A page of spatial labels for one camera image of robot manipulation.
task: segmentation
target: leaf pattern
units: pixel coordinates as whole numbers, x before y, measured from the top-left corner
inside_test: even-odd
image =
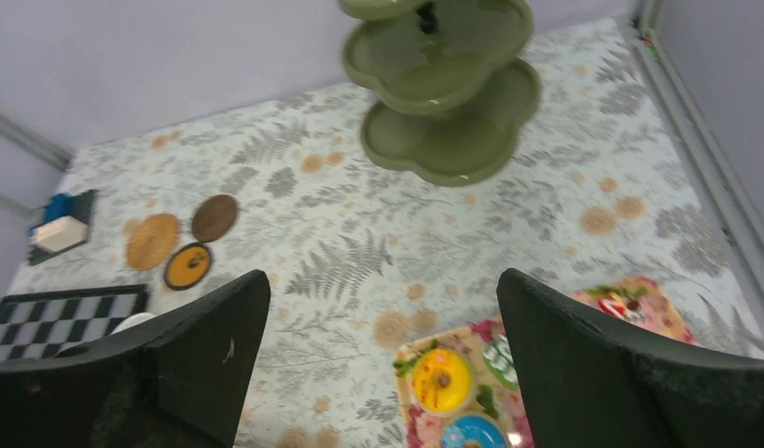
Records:
[[[291,427],[315,443],[327,424],[342,446],[406,446],[390,395],[392,349],[376,337],[380,316],[396,342],[421,336],[410,319],[423,310],[438,329],[486,319],[499,313],[495,289],[509,267],[563,292],[647,275],[699,341],[764,357],[616,22],[538,35],[523,55],[543,78],[539,110],[505,168],[460,189],[369,161],[360,127],[377,96],[348,83],[82,148],[61,191],[99,189],[90,241],[22,265],[10,293],[148,283],[149,311],[160,314],[266,272],[271,309],[237,446],[273,446]],[[160,135],[171,140],[151,147]],[[331,154],[341,157],[326,162]],[[304,170],[308,159],[320,163]],[[609,179],[615,187],[600,188]],[[175,292],[161,281],[163,266],[126,266],[128,220],[173,213],[185,244],[194,209],[219,193],[241,209],[209,243],[215,264],[201,284]],[[645,212],[615,215],[626,198]],[[581,229],[592,207],[613,213],[615,231]],[[316,407],[322,398],[328,406]]]

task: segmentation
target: wooden coaster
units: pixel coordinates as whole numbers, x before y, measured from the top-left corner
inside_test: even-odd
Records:
[[[203,243],[185,245],[170,257],[164,268],[164,284],[174,291],[194,287],[208,274],[214,258]]]
[[[192,236],[201,243],[211,243],[228,233],[238,215],[239,205],[232,196],[212,196],[192,216]]]
[[[137,226],[126,244],[126,264],[137,271],[159,266],[178,245],[178,219],[153,215]]]

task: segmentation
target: table surface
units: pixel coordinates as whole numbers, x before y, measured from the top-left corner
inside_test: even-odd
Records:
[[[150,311],[164,313],[267,272],[271,313],[238,446],[401,446],[396,347],[496,315],[508,267],[564,292],[647,275],[699,343],[764,357],[616,22],[537,36],[523,57],[543,78],[539,111],[512,162],[470,187],[371,164],[356,137],[374,97],[347,83],[83,149],[61,191],[99,189],[91,241],[21,266],[10,292],[147,282]],[[241,211],[210,244],[201,284],[173,292],[162,267],[127,267],[138,220],[173,213],[188,229],[218,193]],[[184,231],[179,245],[192,240]]]

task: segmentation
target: yellow circle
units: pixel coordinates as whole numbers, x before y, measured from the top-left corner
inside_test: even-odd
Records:
[[[417,401],[436,415],[462,411],[477,387],[466,359],[444,348],[432,350],[417,361],[411,385]]]
[[[205,245],[188,245],[170,258],[164,273],[164,283],[178,290],[194,287],[206,276],[212,261],[211,251]]]

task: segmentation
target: white block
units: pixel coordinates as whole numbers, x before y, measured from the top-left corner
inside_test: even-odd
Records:
[[[88,237],[88,226],[73,217],[59,217],[35,229],[33,245],[48,252],[58,252]]]

